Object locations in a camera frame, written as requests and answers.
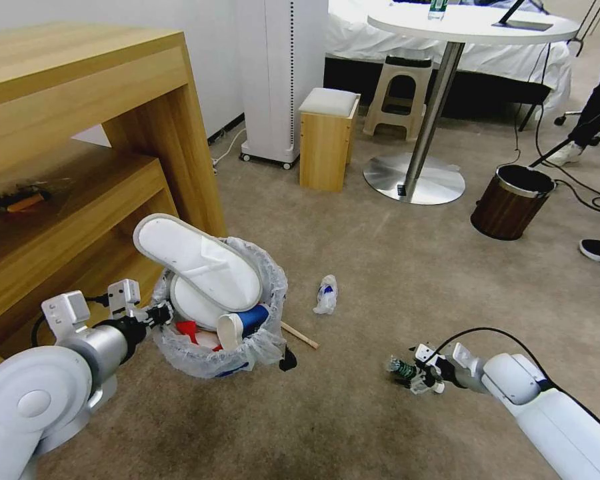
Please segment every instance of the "red object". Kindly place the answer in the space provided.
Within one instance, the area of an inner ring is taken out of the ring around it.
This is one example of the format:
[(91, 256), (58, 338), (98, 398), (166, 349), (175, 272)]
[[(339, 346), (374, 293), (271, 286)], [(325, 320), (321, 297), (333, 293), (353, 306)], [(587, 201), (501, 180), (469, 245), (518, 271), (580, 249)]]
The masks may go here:
[(175, 324), (175, 328), (177, 328), (178, 332), (180, 332), (182, 335), (188, 335), (192, 343), (195, 343), (196, 345), (198, 344), (198, 342), (195, 340), (195, 334), (198, 332), (198, 326), (195, 324), (195, 322), (178, 322)]

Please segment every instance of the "plastic stool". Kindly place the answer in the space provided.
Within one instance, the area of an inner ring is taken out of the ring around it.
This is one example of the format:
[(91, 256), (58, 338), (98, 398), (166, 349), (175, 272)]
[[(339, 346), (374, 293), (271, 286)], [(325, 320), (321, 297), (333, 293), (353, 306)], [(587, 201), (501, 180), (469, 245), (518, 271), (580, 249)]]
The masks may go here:
[(300, 185), (341, 191), (360, 95), (314, 88), (300, 106)]
[[(410, 77), (415, 82), (413, 100), (389, 95), (391, 81), (396, 77)], [(369, 106), (364, 133), (373, 135), (378, 123), (398, 125), (407, 129), (406, 139), (415, 140), (420, 133), (425, 112), (425, 95), (431, 78), (431, 60), (409, 60), (400, 57), (387, 57), (382, 65), (382, 73), (375, 89), (373, 102)], [(409, 113), (400, 115), (388, 113), (389, 105), (409, 107)]]

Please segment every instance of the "person's leg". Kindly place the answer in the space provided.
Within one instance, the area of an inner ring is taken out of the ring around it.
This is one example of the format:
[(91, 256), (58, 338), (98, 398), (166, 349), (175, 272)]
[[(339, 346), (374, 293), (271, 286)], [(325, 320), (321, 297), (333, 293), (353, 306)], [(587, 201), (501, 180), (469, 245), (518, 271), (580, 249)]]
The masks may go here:
[(591, 92), (578, 124), (571, 131), (573, 142), (550, 156), (549, 161), (556, 165), (578, 161), (584, 148), (598, 132), (600, 132), (600, 83)]

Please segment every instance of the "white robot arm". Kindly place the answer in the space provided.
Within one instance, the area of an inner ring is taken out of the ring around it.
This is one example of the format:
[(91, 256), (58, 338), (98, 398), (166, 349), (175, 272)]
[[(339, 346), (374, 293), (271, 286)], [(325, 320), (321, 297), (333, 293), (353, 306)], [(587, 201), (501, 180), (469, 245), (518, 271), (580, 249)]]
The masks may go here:
[(168, 303), (139, 309), (139, 286), (109, 286), (111, 318), (86, 326), (89, 308), (80, 291), (42, 303), (56, 336), (0, 364), (0, 480), (32, 479), (35, 459), (70, 440), (115, 393), (117, 368), (148, 330), (171, 321)]
[(441, 353), (420, 344), (415, 366), (401, 362), (400, 383), (415, 394), (442, 393), (445, 381), (490, 393), (562, 479), (600, 480), (600, 423), (528, 358), (500, 353), (484, 361), (461, 343)]

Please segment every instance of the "bed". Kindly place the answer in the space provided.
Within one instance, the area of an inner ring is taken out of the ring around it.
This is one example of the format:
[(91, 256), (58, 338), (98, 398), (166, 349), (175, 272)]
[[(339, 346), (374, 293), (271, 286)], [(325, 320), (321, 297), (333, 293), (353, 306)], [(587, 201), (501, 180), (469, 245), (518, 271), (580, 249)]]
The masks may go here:
[[(439, 64), (445, 42), (403, 37), (367, 23), (368, 12), (388, 1), (329, 0), (325, 86), (348, 87), (369, 101), (387, 55), (432, 58), (434, 64)], [(463, 1), (478, 4), (481, 0)], [(569, 49), (566, 42), (551, 44), (544, 85), (541, 85), (545, 55), (546, 45), (467, 44), (449, 99), (466, 97), (468, 93), (471, 96), (472, 91), (483, 94), (487, 90), (496, 92), (502, 101), (528, 103), (532, 108), (544, 103), (547, 110), (557, 109), (570, 94)]]

